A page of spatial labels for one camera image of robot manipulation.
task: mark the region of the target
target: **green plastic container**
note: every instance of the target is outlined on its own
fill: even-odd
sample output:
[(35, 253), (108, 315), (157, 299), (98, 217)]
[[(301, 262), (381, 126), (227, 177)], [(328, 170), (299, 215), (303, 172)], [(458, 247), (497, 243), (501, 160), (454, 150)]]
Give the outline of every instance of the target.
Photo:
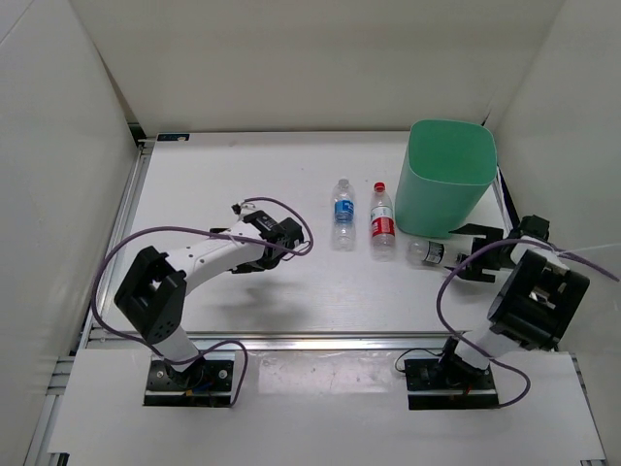
[(492, 133), (479, 124), (424, 119), (409, 132), (395, 220), (411, 235), (447, 238), (496, 178)]

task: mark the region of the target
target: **red label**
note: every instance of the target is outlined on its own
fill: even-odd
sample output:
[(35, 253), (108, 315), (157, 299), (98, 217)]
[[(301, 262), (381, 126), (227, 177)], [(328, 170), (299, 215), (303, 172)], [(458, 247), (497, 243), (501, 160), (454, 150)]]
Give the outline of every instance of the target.
[(371, 222), (372, 236), (381, 235), (387, 233), (395, 236), (395, 220), (389, 216), (379, 216)]

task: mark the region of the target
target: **white wall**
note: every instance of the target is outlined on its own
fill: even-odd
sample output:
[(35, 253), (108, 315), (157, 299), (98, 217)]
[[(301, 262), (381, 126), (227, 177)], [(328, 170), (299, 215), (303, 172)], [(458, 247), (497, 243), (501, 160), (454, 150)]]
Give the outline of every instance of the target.
[(147, 134), (493, 127), (563, 0), (72, 0)]
[[(518, 212), (549, 218), (568, 248), (621, 242), (620, 19), (618, 0), (568, 0), (496, 132)], [(621, 274), (621, 247), (585, 255)], [(621, 464), (621, 286), (589, 275), (562, 346), (577, 353), (608, 459)]]
[(0, 4), (0, 464), (75, 341), (135, 148), (66, 0)]

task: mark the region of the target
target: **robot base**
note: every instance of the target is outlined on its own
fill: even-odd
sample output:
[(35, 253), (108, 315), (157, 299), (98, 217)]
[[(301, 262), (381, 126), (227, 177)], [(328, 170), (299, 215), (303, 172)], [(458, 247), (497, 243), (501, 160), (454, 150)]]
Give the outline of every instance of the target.
[(491, 371), (472, 383), (465, 394), (464, 387), (448, 385), (432, 378), (438, 364), (436, 358), (406, 359), (408, 404), (411, 411), (423, 410), (485, 410), (498, 406), (498, 393)]
[(152, 359), (148, 369), (144, 406), (190, 406), (201, 408), (226, 408), (231, 404), (233, 360), (208, 360), (213, 374), (209, 390), (187, 392), (172, 382), (166, 374), (166, 365)]

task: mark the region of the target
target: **plastic bottle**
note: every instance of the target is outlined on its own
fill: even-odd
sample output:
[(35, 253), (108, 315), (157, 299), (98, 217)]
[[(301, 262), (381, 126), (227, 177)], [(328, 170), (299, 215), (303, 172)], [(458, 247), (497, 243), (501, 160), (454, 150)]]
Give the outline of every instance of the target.
[(371, 246), (375, 259), (390, 260), (395, 254), (395, 220), (392, 201), (384, 183), (376, 183), (373, 186)]
[(356, 241), (354, 224), (355, 196), (347, 178), (341, 178), (332, 192), (334, 199), (334, 227), (332, 247), (335, 250), (353, 250)]
[(461, 255), (458, 250), (451, 246), (434, 241), (414, 238), (409, 243), (409, 258), (428, 264), (454, 267), (461, 262)]

